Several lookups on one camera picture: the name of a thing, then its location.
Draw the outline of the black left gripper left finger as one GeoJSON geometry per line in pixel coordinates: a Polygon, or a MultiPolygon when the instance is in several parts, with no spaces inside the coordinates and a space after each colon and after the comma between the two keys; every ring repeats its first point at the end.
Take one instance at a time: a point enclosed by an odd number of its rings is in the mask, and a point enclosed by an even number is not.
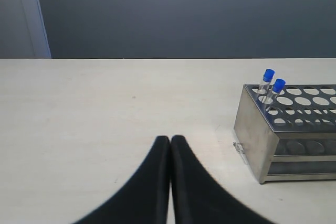
{"type": "Polygon", "coordinates": [[[77,223],[166,223],[170,195],[170,140],[157,136],[132,177],[77,223]]]}

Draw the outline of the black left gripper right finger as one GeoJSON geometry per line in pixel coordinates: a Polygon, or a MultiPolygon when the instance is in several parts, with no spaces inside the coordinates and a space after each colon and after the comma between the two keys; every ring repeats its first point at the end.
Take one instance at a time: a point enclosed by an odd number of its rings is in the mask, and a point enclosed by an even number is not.
{"type": "Polygon", "coordinates": [[[171,139],[176,223],[271,223],[228,193],[202,166],[186,138],[171,139]]]}

